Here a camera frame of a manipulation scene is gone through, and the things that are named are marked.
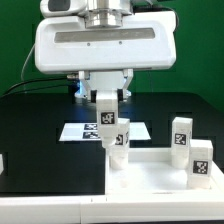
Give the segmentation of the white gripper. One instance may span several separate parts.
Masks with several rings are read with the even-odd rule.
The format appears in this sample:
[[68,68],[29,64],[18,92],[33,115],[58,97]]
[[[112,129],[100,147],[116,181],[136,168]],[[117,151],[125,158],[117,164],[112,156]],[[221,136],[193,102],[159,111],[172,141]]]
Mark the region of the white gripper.
[[88,29],[78,16],[43,20],[35,39],[35,65],[45,74],[78,72],[80,95],[96,102],[89,71],[122,70],[118,101],[131,92],[132,69],[167,69],[176,61],[172,11],[136,13],[125,16],[117,28]]

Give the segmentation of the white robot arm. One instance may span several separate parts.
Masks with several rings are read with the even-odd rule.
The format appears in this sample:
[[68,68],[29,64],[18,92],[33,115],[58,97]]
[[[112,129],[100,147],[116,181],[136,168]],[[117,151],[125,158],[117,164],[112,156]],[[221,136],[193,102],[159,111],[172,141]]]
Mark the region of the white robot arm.
[[45,74],[76,73],[81,95],[128,97],[135,70],[168,69],[176,61],[177,15],[156,0],[41,0],[35,65]]

